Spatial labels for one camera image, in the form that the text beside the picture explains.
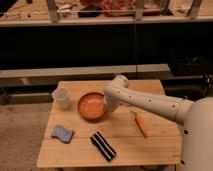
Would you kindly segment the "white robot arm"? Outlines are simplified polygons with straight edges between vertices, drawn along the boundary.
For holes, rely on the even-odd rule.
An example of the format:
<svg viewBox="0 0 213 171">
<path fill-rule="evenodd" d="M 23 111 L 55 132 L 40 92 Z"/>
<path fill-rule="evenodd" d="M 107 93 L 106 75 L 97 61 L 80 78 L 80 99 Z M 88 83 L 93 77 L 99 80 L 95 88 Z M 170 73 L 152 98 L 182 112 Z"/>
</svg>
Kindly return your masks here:
<svg viewBox="0 0 213 171">
<path fill-rule="evenodd" d="M 104 110 L 112 112 L 125 102 L 182 125 L 180 171 L 213 171 L 213 97 L 191 101 L 135 91 L 128 85 L 125 76 L 117 75 L 104 87 Z"/>
</svg>

